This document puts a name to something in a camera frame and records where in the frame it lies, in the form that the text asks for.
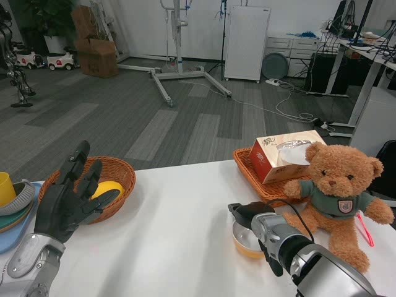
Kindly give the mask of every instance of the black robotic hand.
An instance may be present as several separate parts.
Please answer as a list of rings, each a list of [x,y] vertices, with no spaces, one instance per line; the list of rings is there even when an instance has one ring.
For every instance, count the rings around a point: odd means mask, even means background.
[[[69,156],[60,169],[56,183],[46,191],[37,212],[35,233],[49,235],[65,243],[80,224],[96,220],[103,209],[117,198],[119,191],[108,191],[90,200],[98,187],[102,169],[101,161],[96,161],[81,180],[77,192],[74,182],[81,176],[89,154],[90,146],[83,141]]]

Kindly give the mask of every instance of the brown teddy bear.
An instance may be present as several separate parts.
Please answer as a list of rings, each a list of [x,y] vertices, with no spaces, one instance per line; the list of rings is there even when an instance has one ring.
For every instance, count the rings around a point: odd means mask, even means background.
[[[307,148],[306,159],[311,163],[308,173],[312,181],[289,181],[285,194],[293,199],[310,197],[301,214],[308,228],[312,232],[318,228],[330,232],[330,251],[365,273],[369,259],[358,246],[354,216],[362,210],[365,216],[380,224],[394,220],[387,204],[365,192],[384,170],[382,163],[356,148],[319,142]],[[283,216],[308,236],[296,215],[285,213]]]

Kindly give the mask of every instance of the white table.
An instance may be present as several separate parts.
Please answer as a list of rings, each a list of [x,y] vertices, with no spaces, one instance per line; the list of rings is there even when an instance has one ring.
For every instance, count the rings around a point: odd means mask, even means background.
[[[277,278],[234,247],[227,205],[258,200],[234,161],[143,170],[136,180],[114,217],[81,226],[66,243],[51,297],[295,296],[290,276]],[[392,296],[396,232],[365,222],[376,242],[359,235],[372,262],[366,277]],[[324,232],[315,238],[327,246]]]
[[[376,52],[370,52],[368,53],[367,50],[360,50],[357,47],[350,46],[350,41],[349,40],[342,40],[339,39],[340,44],[342,45],[338,51],[338,54],[335,58],[335,62],[333,65],[332,69],[332,75],[330,76],[329,82],[327,84],[326,88],[326,93],[331,93],[335,79],[337,78],[337,70],[340,68],[342,58],[344,56],[344,52],[347,49],[351,49],[362,56],[373,60],[373,64],[370,67],[369,73],[367,74],[367,78],[364,81],[363,87],[360,91],[359,97],[356,101],[355,107],[353,108],[351,117],[348,121],[348,123],[333,123],[331,126],[338,126],[338,127],[350,127],[350,128],[355,128],[356,124],[359,120],[360,114],[363,111],[364,105],[366,104],[366,101],[368,99],[368,96],[370,94],[370,91],[372,89],[372,86],[374,85],[374,81],[377,78],[379,69],[381,68],[381,65],[385,65],[388,68],[391,68],[392,70],[396,70],[396,64],[395,63],[390,63],[387,62],[385,63],[385,60],[382,58],[382,55],[378,54],[376,55]],[[387,78],[386,73],[384,71],[381,80],[378,83],[379,88],[387,89],[390,83],[390,79]],[[342,137],[352,137],[352,134],[344,134],[344,133],[330,133],[331,136],[342,136]]]

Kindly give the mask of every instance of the teddy bear's ear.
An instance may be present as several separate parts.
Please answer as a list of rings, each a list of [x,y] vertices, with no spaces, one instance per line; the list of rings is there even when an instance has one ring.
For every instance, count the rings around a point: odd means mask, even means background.
[[[320,142],[314,142],[313,144],[311,144],[308,148],[307,151],[305,152],[305,159],[308,162],[311,162],[312,159],[314,158],[314,156],[316,155],[316,153],[318,151],[321,150],[322,147],[324,147],[325,145],[320,143]]]
[[[369,157],[369,162],[372,164],[372,167],[374,167],[374,177],[380,177],[381,173],[384,171],[384,166],[381,161],[377,158]]]

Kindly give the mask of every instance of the cardboard box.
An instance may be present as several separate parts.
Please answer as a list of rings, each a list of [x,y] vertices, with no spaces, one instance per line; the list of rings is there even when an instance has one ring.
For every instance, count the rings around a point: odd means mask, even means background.
[[[307,140],[312,143],[321,142],[326,144],[315,130],[266,136],[256,139],[250,152],[250,159],[263,184],[300,178],[307,175],[307,165],[288,163],[280,158],[279,148],[284,146],[286,142],[296,140]]]
[[[118,74],[114,42],[97,39],[79,39],[74,42],[79,52],[82,73],[96,77],[112,77]]]
[[[76,9],[72,11],[71,15],[80,39],[97,38],[98,33],[95,14],[92,12],[91,8],[78,5]]]

